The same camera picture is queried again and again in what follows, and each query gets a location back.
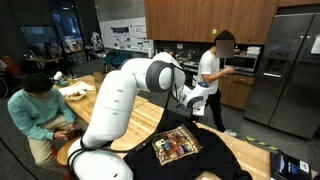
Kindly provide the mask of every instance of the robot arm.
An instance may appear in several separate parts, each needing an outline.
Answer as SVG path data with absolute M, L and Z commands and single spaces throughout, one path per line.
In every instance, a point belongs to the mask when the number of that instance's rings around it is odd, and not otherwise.
M 190 90 L 180 65 L 168 53 L 159 53 L 153 59 L 130 59 L 121 70 L 110 72 L 104 79 L 93 109 L 90 125 L 82 140 L 72 144 L 69 156 L 78 149 L 97 149 L 125 134 L 136 94 L 140 91 L 162 93 L 172 89 L 173 95 L 184 106 L 201 115 L 209 88 L 198 83 Z M 101 150 L 85 151 L 73 161 L 73 169 L 80 179 L 132 179 L 126 163 L 115 153 Z

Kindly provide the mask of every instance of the stainless steel refrigerator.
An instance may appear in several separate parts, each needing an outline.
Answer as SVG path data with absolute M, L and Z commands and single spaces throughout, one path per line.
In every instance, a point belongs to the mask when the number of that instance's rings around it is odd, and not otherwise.
M 320 13 L 274 17 L 244 117 L 312 138 L 320 125 Z

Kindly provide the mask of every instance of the floor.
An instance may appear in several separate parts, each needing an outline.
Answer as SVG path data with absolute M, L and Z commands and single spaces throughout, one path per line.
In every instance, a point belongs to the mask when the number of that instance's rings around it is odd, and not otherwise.
M 77 77 L 93 74 L 100 70 L 101 60 L 92 60 L 75 67 Z M 147 98 L 150 102 L 164 107 L 167 93 L 150 93 L 140 91 L 138 95 Z M 17 130 L 7 110 L 8 98 L 0 100 L 0 179 L 31 180 L 63 179 L 59 173 L 37 167 L 30 153 L 26 137 Z M 170 99 L 168 109 L 178 113 L 189 115 L 189 111 L 176 108 L 177 102 Z M 245 120 L 243 111 L 222 105 L 222 117 L 227 128 L 238 133 L 238 139 L 245 140 L 246 136 L 253 137 L 267 144 L 273 145 L 287 154 L 301 159 L 312 166 L 312 169 L 320 171 L 320 139 L 305 140 L 299 137 L 271 129 L 259 123 Z M 212 114 L 206 109 L 203 124 L 215 128 Z

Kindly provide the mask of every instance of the cable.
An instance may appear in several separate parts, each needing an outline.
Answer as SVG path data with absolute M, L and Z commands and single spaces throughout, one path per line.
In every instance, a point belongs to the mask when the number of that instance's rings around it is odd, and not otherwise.
M 12 154 L 12 156 L 18 161 L 18 163 L 36 180 L 39 180 L 25 165 L 22 164 L 22 162 L 18 159 L 18 157 L 11 151 L 11 149 L 7 146 L 7 144 L 0 138 L 1 143 L 4 145 L 4 147 Z
M 4 94 L 3 97 L 0 98 L 0 100 L 2 100 L 2 99 L 4 99 L 5 97 L 7 97 L 9 88 L 8 88 L 7 83 L 6 83 L 2 78 L 0 78 L 0 80 L 3 82 L 4 86 L 6 87 L 6 93 Z

